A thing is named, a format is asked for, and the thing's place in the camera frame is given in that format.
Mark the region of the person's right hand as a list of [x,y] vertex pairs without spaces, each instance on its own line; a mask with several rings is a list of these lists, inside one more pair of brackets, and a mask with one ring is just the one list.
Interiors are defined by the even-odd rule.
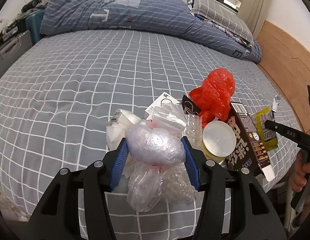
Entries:
[[310,174],[310,162],[303,162],[303,151],[300,150],[294,162],[294,172],[290,177],[290,185],[293,192],[300,192],[307,184],[306,174]]

